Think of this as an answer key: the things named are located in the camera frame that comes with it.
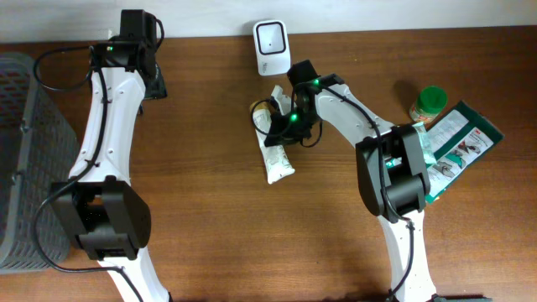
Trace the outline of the white cream tube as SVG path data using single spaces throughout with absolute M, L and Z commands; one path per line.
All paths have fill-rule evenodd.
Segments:
M 253 124 L 262 132 L 267 133 L 271 126 L 270 110 L 266 102 L 260 103 L 256 107 L 255 102 L 250 106 L 250 112 L 253 115 Z M 295 169 L 289 162 L 284 147 L 276 145 L 266 147 L 264 142 L 266 135 L 255 130 L 259 149 L 263 156 L 263 162 L 266 169 L 267 181 L 271 185 L 286 176 L 295 172 Z

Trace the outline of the light teal wipes pack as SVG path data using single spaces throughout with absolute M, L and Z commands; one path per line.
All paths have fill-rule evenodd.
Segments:
M 425 124 L 423 122 L 416 122 L 413 124 L 413 128 L 418 133 L 420 147 L 423 152 L 425 164 L 426 165 L 437 164 L 437 160 L 435 158 L 433 148 L 432 148 L 432 142 L 430 141 L 428 137 L 427 131 L 425 129 Z M 402 163 L 401 157 L 392 157 L 385 161 L 385 165 L 388 169 L 394 168 L 401 163 Z

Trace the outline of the green lid jar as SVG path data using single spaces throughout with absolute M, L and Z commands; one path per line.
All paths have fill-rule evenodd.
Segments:
M 409 116 L 415 122 L 432 122 L 446 107 L 447 102 L 447 94 L 442 88 L 427 86 L 409 109 Z

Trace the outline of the green 3M gloves package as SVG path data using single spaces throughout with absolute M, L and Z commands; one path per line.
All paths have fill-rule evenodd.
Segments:
M 427 168 L 430 192 L 425 200 L 430 204 L 504 138 L 496 126 L 464 101 L 442 116 L 427 131 L 427 136 L 436 159 Z

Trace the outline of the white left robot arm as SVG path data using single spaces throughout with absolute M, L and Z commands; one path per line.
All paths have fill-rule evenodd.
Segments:
M 167 96 L 156 54 L 164 27 L 142 9 L 124 9 L 118 35 L 89 47 L 91 110 L 81 151 L 51 205 L 71 244 L 98 262 L 126 301 L 170 301 L 149 256 L 149 206 L 131 186 L 135 120 L 145 99 Z

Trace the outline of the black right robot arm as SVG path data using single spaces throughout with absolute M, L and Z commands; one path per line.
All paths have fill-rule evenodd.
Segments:
M 319 75 L 309 60 L 286 73 L 290 96 L 274 91 L 263 146 L 303 143 L 314 125 L 330 123 L 355 149 L 361 200 L 378 218 L 391 265 L 389 301 L 433 301 L 436 287 L 425 250 L 425 197 L 430 192 L 420 137 L 364 106 L 336 74 Z

